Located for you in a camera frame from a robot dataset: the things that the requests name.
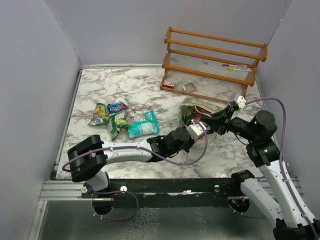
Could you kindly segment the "white paper bag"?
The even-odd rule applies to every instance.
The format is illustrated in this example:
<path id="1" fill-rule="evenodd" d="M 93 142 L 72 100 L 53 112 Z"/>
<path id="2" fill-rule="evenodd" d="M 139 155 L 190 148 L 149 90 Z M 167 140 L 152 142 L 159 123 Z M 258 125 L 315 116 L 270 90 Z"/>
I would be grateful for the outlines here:
<path id="1" fill-rule="evenodd" d="M 208 101 L 203 101 L 191 97 L 186 97 L 182 103 L 178 107 L 178 117 L 177 117 L 177 126 L 183 127 L 187 126 L 185 125 L 183 121 L 183 117 L 186 115 L 187 111 L 197 111 L 200 114 L 202 114 L 203 117 L 207 115 L 211 115 L 214 113 L 217 113 L 222 110 L 222 107 L 215 105 L 214 103 L 210 103 Z M 209 150 L 209 145 L 213 145 L 215 138 L 217 137 L 217 133 L 211 130 L 209 127 L 207 127 L 207 137 L 208 137 L 208 146 L 207 150 Z M 190 151 L 193 150 L 203 150 L 205 146 L 205 137 L 202 136 L 199 138 L 199 140 L 190 148 Z"/>

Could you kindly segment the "blue M&M packet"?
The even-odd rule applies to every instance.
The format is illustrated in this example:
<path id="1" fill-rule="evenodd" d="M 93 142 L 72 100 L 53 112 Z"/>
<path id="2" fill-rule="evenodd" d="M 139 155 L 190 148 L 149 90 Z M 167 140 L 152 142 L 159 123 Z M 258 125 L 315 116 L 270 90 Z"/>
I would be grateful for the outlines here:
<path id="1" fill-rule="evenodd" d="M 110 115 L 120 113 L 120 112 L 127 110 L 127 109 L 128 109 L 128 107 L 121 101 L 119 101 L 117 103 L 109 103 L 107 105 L 107 110 Z"/>

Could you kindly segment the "yellow green snack packet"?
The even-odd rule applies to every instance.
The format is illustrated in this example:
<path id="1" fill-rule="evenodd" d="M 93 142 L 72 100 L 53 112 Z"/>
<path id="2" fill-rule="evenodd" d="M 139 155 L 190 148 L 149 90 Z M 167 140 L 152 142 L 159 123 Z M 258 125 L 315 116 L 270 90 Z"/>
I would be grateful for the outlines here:
<path id="1" fill-rule="evenodd" d="M 103 103 L 97 103 L 93 111 L 93 116 L 87 125 L 92 127 L 107 125 L 109 117 L 110 114 L 106 105 Z"/>

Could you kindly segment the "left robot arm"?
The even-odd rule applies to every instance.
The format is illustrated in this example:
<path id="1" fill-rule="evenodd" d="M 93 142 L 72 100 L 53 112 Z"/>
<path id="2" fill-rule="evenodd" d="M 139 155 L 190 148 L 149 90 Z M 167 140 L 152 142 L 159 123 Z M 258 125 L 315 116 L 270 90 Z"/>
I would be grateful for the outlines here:
<path id="1" fill-rule="evenodd" d="M 188 152 L 204 134 L 198 124 L 178 127 L 167 135 L 159 135 L 134 143 L 103 142 L 99 135 L 91 135 L 67 151 L 73 182 L 86 182 L 97 196 L 106 197 L 111 190 L 109 176 L 102 171 L 105 165 L 122 162 L 153 163 Z"/>

